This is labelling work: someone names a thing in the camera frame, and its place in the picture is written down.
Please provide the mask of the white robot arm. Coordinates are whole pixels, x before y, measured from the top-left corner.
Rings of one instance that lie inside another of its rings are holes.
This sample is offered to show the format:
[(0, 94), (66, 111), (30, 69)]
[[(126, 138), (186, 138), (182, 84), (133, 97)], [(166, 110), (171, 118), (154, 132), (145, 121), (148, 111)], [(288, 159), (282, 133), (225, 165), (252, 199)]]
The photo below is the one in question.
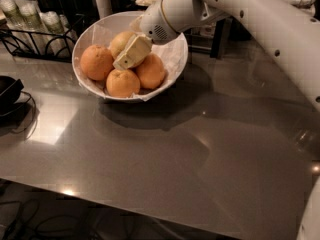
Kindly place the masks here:
[(320, 23), (282, 0), (158, 0), (133, 22), (142, 33), (129, 41), (114, 66), (126, 69), (151, 46), (226, 16), (239, 21), (320, 111)]

